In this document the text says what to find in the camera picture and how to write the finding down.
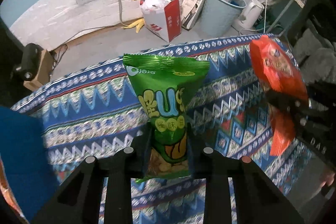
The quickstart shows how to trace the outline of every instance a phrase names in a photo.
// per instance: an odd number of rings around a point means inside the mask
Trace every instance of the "white brick wallpaper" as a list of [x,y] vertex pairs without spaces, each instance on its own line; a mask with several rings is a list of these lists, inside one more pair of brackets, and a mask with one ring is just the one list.
[[[122,3],[124,21],[142,16],[138,1],[122,0]],[[75,0],[39,0],[10,30],[23,45],[33,42],[52,50],[81,30],[118,23],[118,0],[93,0],[85,5],[77,5]],[[75,37],[92,31],[80,32]]]

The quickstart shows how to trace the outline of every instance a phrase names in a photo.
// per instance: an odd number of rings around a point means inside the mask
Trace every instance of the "green wrapper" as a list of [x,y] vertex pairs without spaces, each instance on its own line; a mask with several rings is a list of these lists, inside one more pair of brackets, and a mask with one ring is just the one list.
[[123,63],[155,128],[148,178],[187,176],[185,106],[202,85],[209,62],[189,57],[125,54]]

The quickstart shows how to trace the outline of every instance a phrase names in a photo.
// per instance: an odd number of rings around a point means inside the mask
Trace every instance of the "chevron patterned fabric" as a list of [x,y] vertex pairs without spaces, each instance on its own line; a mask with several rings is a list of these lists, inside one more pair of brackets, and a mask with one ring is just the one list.
[[[264,94],[251,68],[249,43],[261,35],[217,38],[149,49],[142,54],[209,60],[204,85],[188,105],[188,120],[209,146],[239,159],[249,155],[287,194],[311,152],[294,140],[280,157],[270,156],[273,132]],[[293,60],[279,39],[268,34]],[[58,181],[88,155],[114,155],[141,135],[147,116],[129,83],[122,58],[66,75],[19,101],[13,110],[43,121],[48,160]],[[236,207],[231,184],[232,220]],[[107,180],[100,220],[104,222]],[[205,181],[180,178],[132,181],[133,223],[202,223]]]

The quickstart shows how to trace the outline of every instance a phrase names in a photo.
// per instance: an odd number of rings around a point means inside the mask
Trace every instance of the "yellow circle label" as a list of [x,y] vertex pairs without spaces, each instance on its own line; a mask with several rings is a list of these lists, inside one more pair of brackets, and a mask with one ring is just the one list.
[[174,118],[169,118],[167,120],[167,129],[170,131],[175,131],[177,129],[177,121]]
[[177,118],[177,126],[178,128],[184,128],[185,122],[184,122],[184,117],[182,115],[180,115]]
[[167,129],[166,121],[164,119],[161,119],[161,118],[155,120],[155,126],[156,126],[157,130],[160,131],[160,132],[164,132]]
[[193,76],[193,75],[195,75],[195,73],[191,72],[191,71],[173,72],[173,74],[178,75],[178,76]]

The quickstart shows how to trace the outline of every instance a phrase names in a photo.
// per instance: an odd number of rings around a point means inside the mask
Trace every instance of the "gray floor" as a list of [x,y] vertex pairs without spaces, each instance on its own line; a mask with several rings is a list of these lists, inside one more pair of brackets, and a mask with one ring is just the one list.
[[[233,28],[229,29],[223,35],[223,37],[232,36],[238,36],[238,32]],[[81,40],[84,38],[85,41],[83,43],[68,48],[61,62],[54,70],[51,77],[52,81],[87,66],[122,56],[124,53],[136,53],[141,50],[158,48],[168,44],[145,27],[143,27],[139,33],[135,32],[135,28],[118,28],[97,31],[86,37],[87,39],[85,39],[85,36],[80,38]],[[171,44],[207,38],[211,38],[211,36],[202,32],[199,24],[196,24],[195,27],[189,31],[182,29],[182,33],[174,38]]]
[[[238,36],[238,32],[233,28],[223,35],[223,37],[231,36]],[[196,24],[190,31],[182,29],[181,35],[176,37],[171,44],[207,38],[212,37],[202,32],[199,25]],[[124,53],[136,53],[168,44],[144,27],[139,33],[136,33],[134,28],[100,30],[79,39],[80,42],[77,42],[77,44],[74,42],[71,45],[70,42],[69,49],[64,54],[60,64],[55,68],[51,80],[56,80],[98,62],[122,56]],[[326,201],[324,197],[318,194],[319,176],[323,167],[324,164],[320,160],[311,160],[287,196],[306,223],[311,223]]]

